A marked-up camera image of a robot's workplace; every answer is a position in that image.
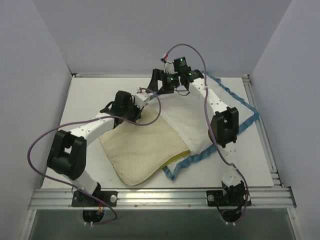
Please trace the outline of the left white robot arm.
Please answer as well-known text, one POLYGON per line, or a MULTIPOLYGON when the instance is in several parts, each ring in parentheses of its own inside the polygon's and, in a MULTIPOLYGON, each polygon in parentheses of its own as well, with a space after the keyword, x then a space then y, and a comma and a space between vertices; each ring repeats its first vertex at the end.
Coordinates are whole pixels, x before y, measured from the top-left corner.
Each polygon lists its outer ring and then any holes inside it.
POLYGON ((57 131, 47 159, 47 167, 85 191, 83 200, 88 205, 97 205, 101 201, 101 187, 86 171, 87 147, 124 120, 136 122, 150 98, 147 92, 132 95, 119 90, 114 100, 99 111, 94 121, 69 131, 57 131))

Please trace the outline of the blue white pillowcase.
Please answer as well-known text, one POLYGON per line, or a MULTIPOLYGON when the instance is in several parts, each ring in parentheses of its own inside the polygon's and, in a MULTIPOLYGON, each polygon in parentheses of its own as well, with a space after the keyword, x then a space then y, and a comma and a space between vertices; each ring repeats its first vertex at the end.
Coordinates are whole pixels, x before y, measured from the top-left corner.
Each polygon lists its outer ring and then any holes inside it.
MULTIPOLYGON (((262 144, 258 139, 255 122, 260 114, 256 108, 225 86, 221 79, 207 77, 207 83, 214 93, 229 107, 236 107, 239 112, 239 133, 235 144, 235 152, 227 153, 232 144, 222 149, 225 159, 230 163, 235 161, 241 173, 251 186, 262 186, 269 180, 268 166, 262 157, 262 144)), ((193 94, 180 96, 177 93, 160 96, 161 103, 156 99, 150 101, 141 114, 141 120, 150 122, 160 114, 160 118, 150 128, 154 130, 157 124, 164 122, 162 130, 175 132, 179 135, 190 154, 180 157, 173 164, 163 167, 163 172, 171 181, 186 179, 190 173, 189 167, 210 158, 210 172, 215 181, 221 180, 221 173, 228 166, 221 160, 216 147, 209 139, 208 125, 205 119, 204 105, 193 94)))

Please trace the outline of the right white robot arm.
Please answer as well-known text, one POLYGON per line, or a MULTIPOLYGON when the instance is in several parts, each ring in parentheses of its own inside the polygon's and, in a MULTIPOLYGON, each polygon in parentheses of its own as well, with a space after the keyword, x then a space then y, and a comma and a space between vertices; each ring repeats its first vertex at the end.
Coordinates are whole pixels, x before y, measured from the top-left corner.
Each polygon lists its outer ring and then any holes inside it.
POLYGON ((149 87, 158 95, 172 94, 177 87, 184 87, 200 103, 204 104, 204 115, 208 125, 208 136, 221 160, 226 164, 222 174, 222 200, 232 205, 240 198, 238 188, 245 188, 244 178, 239 173, 235 157, 237 135, 239 133, 239 111, 225 104, 209 87, 207 75, 200 70, 192 70, 186 58, 166 61, 161 59, 164 69, 154 68, 149 87))

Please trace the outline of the cream yellow pillow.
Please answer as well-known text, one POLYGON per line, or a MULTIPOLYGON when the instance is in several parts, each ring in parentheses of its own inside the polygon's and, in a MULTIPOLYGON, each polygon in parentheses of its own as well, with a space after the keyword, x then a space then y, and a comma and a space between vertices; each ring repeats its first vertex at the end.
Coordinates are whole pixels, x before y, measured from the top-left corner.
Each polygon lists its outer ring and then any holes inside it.
POLYGON ((121 181, 136 186, 191 151, 151 106, 143 109, 137 124, 123 122, 99 138, 121 181))

